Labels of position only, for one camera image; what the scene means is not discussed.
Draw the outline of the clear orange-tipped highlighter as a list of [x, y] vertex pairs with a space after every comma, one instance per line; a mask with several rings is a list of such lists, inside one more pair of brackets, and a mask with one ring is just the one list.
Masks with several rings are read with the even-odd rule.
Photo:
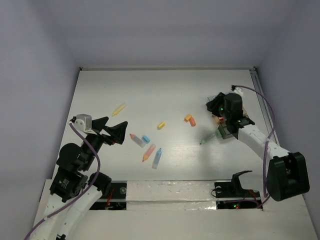
[[129, 135], [130, 138], [141, 148], [143, 148], [146, 145], [146, 143], [141, 138], [137, 137], [135, 134], [130, 133]]

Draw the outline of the blue highlighter cap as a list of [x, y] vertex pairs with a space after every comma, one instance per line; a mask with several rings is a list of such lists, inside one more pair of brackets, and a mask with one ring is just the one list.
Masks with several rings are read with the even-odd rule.
[[150, 142], [150, 139], [146, 136], [146, 135], [143, 135], [142, 136], [142, 140], [146, 143], [149, 143]]

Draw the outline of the blue highlighter pen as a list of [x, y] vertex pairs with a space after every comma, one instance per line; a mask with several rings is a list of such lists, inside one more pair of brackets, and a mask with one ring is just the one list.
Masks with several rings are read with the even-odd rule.
[[161, 156], [162, 156], [162, 149], [160, 148], [155, 154], [155, 157], [154, 157], [154, 160], [153, 160], [153, 163], [152, 163], [152, 168], [153, 169], [156, 169], [158, 167], [160, 159], [161, 159]]

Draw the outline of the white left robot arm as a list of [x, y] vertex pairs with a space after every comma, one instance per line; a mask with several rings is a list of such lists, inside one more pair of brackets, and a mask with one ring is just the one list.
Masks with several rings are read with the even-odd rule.
[[71, 239], [92, 205], [112, 195], [112, 179], [101, 172], [98, 152], [103, 145], [123, 144], [128, 122], [107, 126], [108, 120], [107, 116], [92, 119], [78, 114], [69, 121], [82, 143], [67, 143], [60, 149], [43, 217], [27, 233], [26, 240]]

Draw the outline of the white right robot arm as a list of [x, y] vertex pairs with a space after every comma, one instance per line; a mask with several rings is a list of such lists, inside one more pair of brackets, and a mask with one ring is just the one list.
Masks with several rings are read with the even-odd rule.
[[220, 92], [206, 103], [206, 108], [214, 116], [223, 118], [227, 131], [268, 164], [263, 181], [273, 200], [280, 202], [309, 192], [305, 157], [300, 152], [282, 148], [263, 134], [255, 122], [244, 115], [241, 95]]

